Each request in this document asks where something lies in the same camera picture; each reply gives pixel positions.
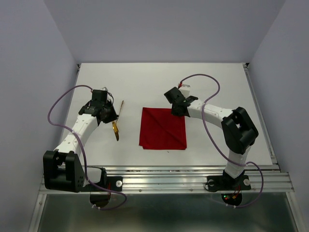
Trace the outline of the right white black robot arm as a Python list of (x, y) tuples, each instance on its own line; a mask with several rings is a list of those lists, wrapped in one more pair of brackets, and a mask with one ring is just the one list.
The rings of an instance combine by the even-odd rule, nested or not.
[(240, 177), (244, 175), (244, 167), (251, 146), (259, 135), (247, 111), (242, 107), (232, 110), (207, 104), (198, 97), (185, 96), (184, 91), (177, 87), (167, 91), (164, 96), (171, 104), (171, 113), (174, 116), (201, 119), (213, 144), (215, 141), (210, 135), (207, 123), (222, 129), (229, 154), (228, 156), (222, 154), (227, 164), (221, 180), (228, 189), (237, 186)]

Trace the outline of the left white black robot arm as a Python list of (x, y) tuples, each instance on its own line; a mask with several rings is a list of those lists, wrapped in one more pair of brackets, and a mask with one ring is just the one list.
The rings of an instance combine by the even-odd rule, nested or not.
[(100, 123), (108, 124), (118, 119), (113, 106), (113, 96), (107, 90), (91, 90), (91, 99), (81, 107), (72, 128), (59, 125), (69, 131), (64, 140), (52, 151), (43, 156), (44, 185), (47, 189), (68, 192), (82, 192), (90, 189), (103, 190), (107, 178), (95, 174), (91, 184), (86, 179), (86, 171), (80, 162), (85, 156), (84, 146)]

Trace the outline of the red cloth napkin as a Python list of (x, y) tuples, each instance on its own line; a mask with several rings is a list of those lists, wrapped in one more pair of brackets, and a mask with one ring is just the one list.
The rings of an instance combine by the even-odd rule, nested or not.
[(149, 150), (185, 150), (185, 117), (168, 108), (142, 109), (139, 145)]

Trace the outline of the gold knife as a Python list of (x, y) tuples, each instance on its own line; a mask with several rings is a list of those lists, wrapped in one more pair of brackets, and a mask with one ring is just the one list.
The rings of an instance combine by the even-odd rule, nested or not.
[(114, 132), (114, 135), (116, 137), (116, 140), (119, 141), (119, 129), (118, 129), (116, 121), (112, 122), (112, 128), (113, 128), (113, 132)]

